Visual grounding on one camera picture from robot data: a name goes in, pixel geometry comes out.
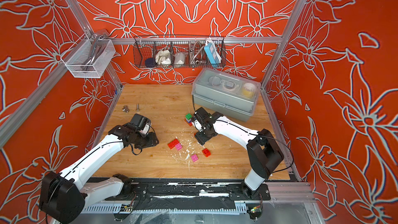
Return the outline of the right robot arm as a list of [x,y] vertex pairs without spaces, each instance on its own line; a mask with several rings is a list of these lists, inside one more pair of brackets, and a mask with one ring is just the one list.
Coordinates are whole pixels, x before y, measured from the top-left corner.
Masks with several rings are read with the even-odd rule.
[[278,140],[267,129],[256,131],[246,128],[219,112],[210,114],[202,107],[194,112],[193,120],[197,129],[194,137],[202,146],[222,135],[247,150],[251,170],[243,181],[242,192],[249,196],[258,191],[285,158]]

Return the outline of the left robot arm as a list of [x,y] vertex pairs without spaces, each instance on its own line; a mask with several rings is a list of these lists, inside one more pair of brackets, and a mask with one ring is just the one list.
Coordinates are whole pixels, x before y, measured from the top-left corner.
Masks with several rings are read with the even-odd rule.
[[143,150],[159,144],[151,121],[135,114],[130,122],[117,125],[83,157],[61,172],[49,172],[42,180],[39,209],[47,217],[69,224],[84,208],[111,197],[130,198],[132,180],[122,174],[87,186],[91,176],[113,155],[126,147]]

